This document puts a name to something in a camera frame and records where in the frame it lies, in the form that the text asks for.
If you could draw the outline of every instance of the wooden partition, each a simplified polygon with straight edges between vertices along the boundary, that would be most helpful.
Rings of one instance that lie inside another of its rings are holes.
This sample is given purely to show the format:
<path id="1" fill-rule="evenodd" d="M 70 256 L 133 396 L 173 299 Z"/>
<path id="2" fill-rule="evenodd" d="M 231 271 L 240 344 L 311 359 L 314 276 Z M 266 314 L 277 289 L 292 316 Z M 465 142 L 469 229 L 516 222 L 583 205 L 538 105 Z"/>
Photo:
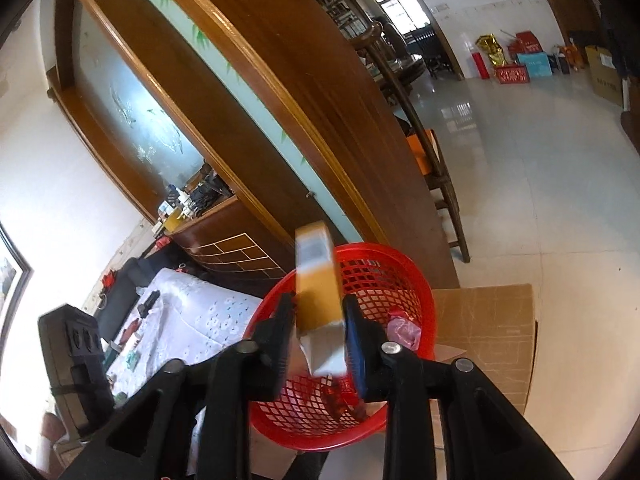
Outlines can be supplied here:
<path id="1" fill-rule="evenodd" d="M 315 0 L 174 0 L 262 100 L 367 241 L 459 286 L 404 135 L 376 83 Z"/>

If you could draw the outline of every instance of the tiled floor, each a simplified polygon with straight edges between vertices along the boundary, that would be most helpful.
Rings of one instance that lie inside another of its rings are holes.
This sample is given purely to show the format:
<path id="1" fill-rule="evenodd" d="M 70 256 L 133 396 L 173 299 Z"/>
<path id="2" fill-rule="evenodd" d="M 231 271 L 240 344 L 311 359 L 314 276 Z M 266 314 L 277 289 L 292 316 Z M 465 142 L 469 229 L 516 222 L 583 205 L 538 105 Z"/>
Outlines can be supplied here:
<path id="1" fill-rule="evenodd" d="M 621 110 L 586 73 L 414 89 L 460 201 L 461 284 L 534 285 L 526 417 L 577 479 L 596 479 L 640 412 L 640 157 Z"/>

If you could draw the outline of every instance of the blue box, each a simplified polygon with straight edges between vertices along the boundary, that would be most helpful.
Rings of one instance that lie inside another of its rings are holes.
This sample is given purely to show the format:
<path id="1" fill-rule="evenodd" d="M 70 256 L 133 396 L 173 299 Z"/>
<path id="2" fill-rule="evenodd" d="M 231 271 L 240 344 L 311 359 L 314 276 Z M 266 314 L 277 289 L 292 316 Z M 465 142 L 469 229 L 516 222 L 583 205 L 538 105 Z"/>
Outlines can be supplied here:
<path id="1" fill-rule="evenodd" d="M 518 63 L 526 65 L 530 78 L 553 75 L 549 58 L 544 52 L 537 54 L 518 54 Z"/>

